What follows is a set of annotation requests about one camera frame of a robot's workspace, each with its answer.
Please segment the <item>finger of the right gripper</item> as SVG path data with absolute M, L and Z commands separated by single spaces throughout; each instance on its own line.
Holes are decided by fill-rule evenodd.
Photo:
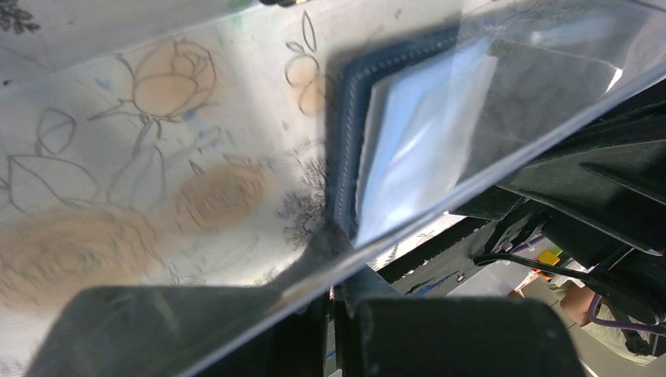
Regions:
M 453 212 L 499 221 L 527 200 L 663 255 L 665 82 L 620 103 Z

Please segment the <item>navy blue card holder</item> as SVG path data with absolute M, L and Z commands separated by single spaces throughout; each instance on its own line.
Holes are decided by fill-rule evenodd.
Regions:
M 578 129 L 621 76 L 456 27 L 358 57 L 339 88 L 331 221 L 357 249 L 398 237 Z

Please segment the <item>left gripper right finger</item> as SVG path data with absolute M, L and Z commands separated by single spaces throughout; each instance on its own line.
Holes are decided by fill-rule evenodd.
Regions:
M 542 302 L 425 297 L 363 268 L 335 288 L 345 376 L 582 376 L 559 316 Z

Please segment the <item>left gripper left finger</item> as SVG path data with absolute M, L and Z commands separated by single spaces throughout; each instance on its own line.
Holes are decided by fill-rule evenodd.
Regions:
M 95 287 L 49 330 L 30 376 L 321 376 L 330 280 L 321 265 L 352 250 L 327 225 L 260 287 Z

